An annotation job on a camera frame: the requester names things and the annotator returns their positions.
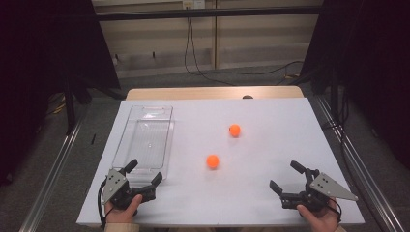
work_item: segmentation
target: orange ball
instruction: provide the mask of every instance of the orange ball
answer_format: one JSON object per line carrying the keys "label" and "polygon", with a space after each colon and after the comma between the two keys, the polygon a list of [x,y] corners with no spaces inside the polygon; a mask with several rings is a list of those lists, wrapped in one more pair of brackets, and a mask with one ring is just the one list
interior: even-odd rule
{"label": "orange ball", "polygon": [[239,125],[237,124],[232,124],[229,127],[229,133],[234,137],[238,137],[240,132],[241,132],[241,127],[239,127]]}
{"label": "orange ball", "polygon": [[208,164],[209,167],[216,168],[218,164],[220,163],[220,159],[218,158],[217,155],[210,155],[208,156],[208,158],[206,158],[206,163]]}

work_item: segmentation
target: white table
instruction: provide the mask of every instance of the white table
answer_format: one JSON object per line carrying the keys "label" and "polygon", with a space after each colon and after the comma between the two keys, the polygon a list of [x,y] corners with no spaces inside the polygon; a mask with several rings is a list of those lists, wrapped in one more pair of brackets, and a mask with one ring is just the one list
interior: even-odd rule
{"label": "white table", "polygon": [[[347,188],[308,99],[122,101],[111,135],[77,223],[100,224],[97,193],[121,140],[133,105],[171,105],[174,133],[167,179],[157,199],[138,208],[135,222],[146,226],[282,226],[305,224],[295,210],[283,210],[269,189],[304,189],[305,175],[290,161],[327,173]],[[239,138],[228,133],[241,125]],[[206,157],[217,154],[210,170]],[[364,223],[356,202],[338,200],[342,223]]]}

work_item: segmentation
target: wall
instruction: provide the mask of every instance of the wall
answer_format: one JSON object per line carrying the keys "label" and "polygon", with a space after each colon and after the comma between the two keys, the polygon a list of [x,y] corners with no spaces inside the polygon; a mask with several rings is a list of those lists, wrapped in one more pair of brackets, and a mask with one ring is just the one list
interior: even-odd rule
{"label": "wall", "polygon": [[[97,13],[181,10],[182,1],[95,0]],[[207,9],[320,6],[321,0],[207,0]],[[283,65],[304,60],[317,14],[193,18],[200,70]],[[185,18],[101,22],[121,77],[195,71]]]}

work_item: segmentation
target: clear plastic container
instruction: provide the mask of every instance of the clear plastic container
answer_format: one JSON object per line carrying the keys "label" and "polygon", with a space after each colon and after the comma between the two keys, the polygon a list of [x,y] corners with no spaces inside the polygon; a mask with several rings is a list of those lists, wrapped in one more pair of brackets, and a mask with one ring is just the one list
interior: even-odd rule
{"label": "clear plastic container", "polygon": [[173,133],[172,106],[135,105],[130,111],[113,168],[123,168],[136,159],[138,165],[127,174],[134,186],[150,183],[161,171],[166,178]]}

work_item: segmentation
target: gray gripper bracket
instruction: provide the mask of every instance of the gray gripper bracket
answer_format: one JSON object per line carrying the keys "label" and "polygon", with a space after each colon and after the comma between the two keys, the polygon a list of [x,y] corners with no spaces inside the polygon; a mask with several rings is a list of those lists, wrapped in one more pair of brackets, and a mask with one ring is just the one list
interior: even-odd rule
{"label": "gray gripper bracket", "polygon": [[106,176],[105,188],[102,194],[102,204],[105,205],[111,197],[127,182],[127,178],[115,169],[110,169]]}
{"label": "gray gripper bracket", "polygon": [[359,200],[356,195],[323,172],[314,179],[310,187],[330,197],[352,201]]}

